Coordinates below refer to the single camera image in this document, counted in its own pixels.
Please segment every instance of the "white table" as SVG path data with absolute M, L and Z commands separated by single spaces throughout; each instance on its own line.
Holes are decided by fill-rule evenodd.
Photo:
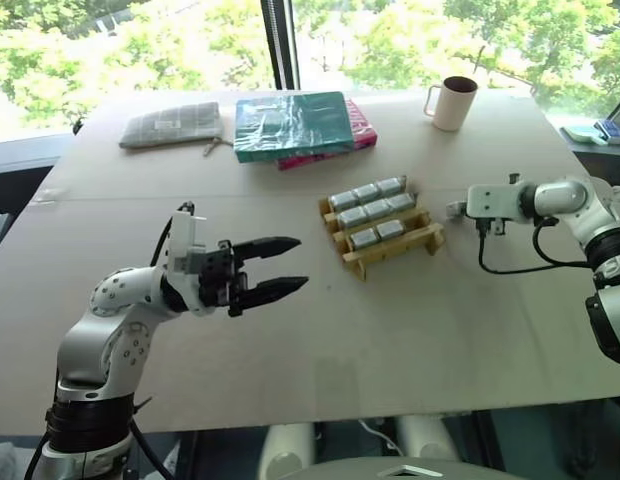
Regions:
M 620 366 L 598 350 L 584 299 L 588 271 L 495 277 L 477 265 L 470 222 L 448 223 L 446 203 L 507 174 L 543 181 L 584 169 L 534 102 L 479 92 L 457 134 L 421 114 L 422 93 L 353 98 L 379 132 L 376 148 L 288 172 L 240 165 L 219 146 L 127 153 L 128 116 L 218 100 L 228 136 L 237 93 L 141 93 L 97 110 L 0 246 L 0 434 L 43 431 L 58 344 L 109 272 L 150 259 L 184 200 L 208 218 L 208 245 L 290 235 L 303 245 L 247 265 L 250 278 L 309 275 L 299 292 L 228 318 L 183 315 L 159 328 L 137 398 L 144 430 L 185 430 L 452 412 L 620 395 Z M 422 249 L 345 271 L 317 200 L 408 174 L 446 228 L 435 256 Z M 529 226 L 491 238 L 497 268 L 538 264 Z M 567 230 L 546 249 L 580 258 Z

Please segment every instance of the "plastic wrap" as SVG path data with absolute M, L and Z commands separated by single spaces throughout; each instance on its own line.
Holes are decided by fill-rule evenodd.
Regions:
M 352 101 L 346 100 L 348 116 L 350 117 L 350 128 L 354 137 L 354 150 L 362 150 L 368 147 L 374 147 L 377 144 L 377 132 L 374 130 L 368 119 L 363 116 L 359 107 Z M 303 157 L 280 158 L 277 160 L 279 170 L 289 170 L 309 163 L 332 158 L 338 154 L 324 153 L 320 155 L 308 155 Z
M 340 92 L 237 102 L 234 150 L 241 163 L 353 148 L 352 128 Z

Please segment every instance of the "blue object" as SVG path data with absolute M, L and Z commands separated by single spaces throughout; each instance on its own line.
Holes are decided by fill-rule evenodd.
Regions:
M 601 133 L 603 133 L 603 139 L 606 140 L 609 144 L 620 144 L 620 128 L 612 120 L 598 120 L 597 123 L 594 124 L 594 126 L 601 130 Z
M 239 100 L 235 128 L 241 163 L 354 149 L 341 92 Z

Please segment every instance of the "black cable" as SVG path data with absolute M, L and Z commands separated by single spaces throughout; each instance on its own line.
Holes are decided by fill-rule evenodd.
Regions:
M 551 265 L 556 265 L 560 267 L 590 268 L 588 262 L 562 262 L 560 260 L 555 260 L 554 258 L 549 257 L 541 249 L 541 245 L 539 245 L 539 234 L 541 233 L 541 229 L 544 227 L 554 227 L 557 223 L 559 223 L 559 220 L 554 217 L 547 217 L 541 220 L 541 222 L 539 222 L 539 224 L 534 229 L 534 233 L 532 234 L 532 245 L 534 246 L 534 251 L 537 252 L 537 255 L 539 255 Z
M 43 446 L 46 442 L 50 440 L 50 434 L 48 432 L 44 433 L 41 436 L 41 440 L 39 440 L 39 444 L 37 445 L 32 458 L 30 459 L 30 463 L 28 464 L 28 469 L 26 470 L 26 474 L 23 477 L 23 480 L 32 480 L 34 476 L 34 470 L 37 468 L 37 463 L 39 463 L 39 458 L 41 458 L 41 452 L 43 451 Z
M 181 204 L 178 211 L 187 211 L 190 215 L 194 215 L 194 203 L 192 202 L 184 202 Z M 170 233 L 170 227 L 172 226 L 172 218 L 168 220 L 166 226 L 163 227 L 163 231 L 161 235 L 159 235 L 159 240 L 157 241 L 157 246 L 154 247 L 154 253 L 152 254 L 152 260 L 150 260 L 150 266 L 154 267 L 159 261 L 159 256 L 161 255 L 161 250 L 163 249 L 163 244 L 166 243 L 166 239 L 168 238 L 168 234 Z
M 148 445 L 148 442 L 139 430 L 139 427 L 137 426 L 134 419 L 130 422 L 130 431 L 132 432 L 134 438 L 137 440 L 137 443 L 141 447 L 141 450 L 145 454 L 146 458 L 150 460 L 150 463 L 157 470 L 157 472 L 159 472 L 159 474 L 163 478 L 165 478 L 165 480 L 174 480 L 173 475 L 168 471 L 166 467 L 163 466 L 163 463 L 161 463 L 159 457 L 157 457 L 157 455 L 152 451 L 152 448 L 150 448 L 150 445 Z
M 492 273 L 494 275 L 514 275 L 518 273 L 531 273 L 531 272 L 541 272 L 543 270 L 552 270 L 553 268 L 561 268 L 563 265 L 545 265 L 542 267 L 534 267 L 534 268 L 522 268 L 519 270 L 493 270 L 490 267 L 487 267 L 485 263 L 483 263 L 483 251 L 485 249 L 486 237 L 485 235 L 479 235 L 479 266 L 488 273 Z

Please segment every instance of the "cable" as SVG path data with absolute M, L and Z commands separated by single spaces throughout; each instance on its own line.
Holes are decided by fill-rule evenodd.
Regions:
M 395 450 L 399 454 L 399 456 L 405 457 L 405 455 L 403 454 L 403 450 L 401 450 L 396 443 L 394 443 L 392 440 L 390 440 L 390 437 L 388 437 L 387 435 L 379 432 L 378 430 L 375 430 L 374 428 L 369 427 L 368 424 L 366 422 L 364 422 L 363 420 L 359 420 L 359 423 L 361 424 L 361 426 L 363 427 L 363 429 L 366 432 L 370 433 L 371 435 L 374 435 L 376 437 L 379 437 L 379 438 L 385 440 L 385 442 L 388 445 L 389 449 Z
M 194 203 L 192 202 L 184 202 L 181 204 L 177 211 L 187 211 L 190 215 L 194 215 Z M 157 241 L 157 246 L 154 247 L 154 253 L 152 254 L 152 260 L 150 260 L 150 266 L 154 267 L 159 261 L 159 256 L 161 255 L 161 249 L 163 249 L 163 244 L 166 242 L 168 238 L 168 234 L 170 233 L 170 227 L 172 226 L 172 218 L 168 220 L 166 226 L 163 227 L 163 231 L 161 235 L 159 235 L 159 240 Z
M 150 460 L 150 463 L 155 468 L 155 470 L 157 470 L 157 472 L 159 472 L 159 474 L 163 478 L 165 478 L 165 480 L 175 480 L 174 476 L 168 471 L 168 469 L 163 465 L 163 463 L 161 463 L 161 460 L 159 460 L 159 457 L 157 457 L 156 453 L 152 451 L 152 448 L 150 448 L 150 445 L 148 445 L 148 442 L 139 430 L 139 427 L 137 426 L 134 419 L 130 422 L 130 431 L 132 432 L 134 438 L 137 440 L 137 443 L 141 447 L 141 450 L 145 454 L 146 458 Z
M 44 433 L 41 436 L 41 440 L 39 440 L 39 444 L 37 445 L 32 458 L 30 459 L 30 463 L 28 464 L 28 469 L 26 470 L 26 474 L 23 477 L 23 480 L 32 480 L 34 476 L 34 470 L 37 468 L 37 463 L 39 463 L 39 458 L 41 458 L 41 452 L 43 451 L 43 446 L 46 442 L 50 440 L 50 434 L 48 432 Z
M 541 245 L 539 245 L 539 234 L 541 233 L 541 229 L 544 227 L 554 227 L 557 223 L 559 223 L 559 220 L 554 217 L 547 217 L 541 220 L 541 222 L 539 222 L 539 224 L 534 229 L 534 233 L 532 234 L 532 245 L 534 246 L 534 251 L 537 252 L 537 255 L 539 255 L 551 265 L 589 269 L 590 265 L 588 265 L 588 262 L 562 262 L 560 260 L 555 260 L 554 258 L 549 257 L 541 249 Z
M 563 265 L 545 265 L 543 267 L 534 267 L 534 268 L 522 268 L 519 270 L 493 270 L 490 267 L 487 267 L 485 263 L 483 263 L 483 251 L 485 249 L 486 237 L 485 235 L 479 235 L 479 266 L 488 273 L 492 273 L 494 275 L 514 275 L 518 273 L 531 273 L 531 272 L 541 272 L 543 270 L 552 270 L 553 268 L 561 268 Z

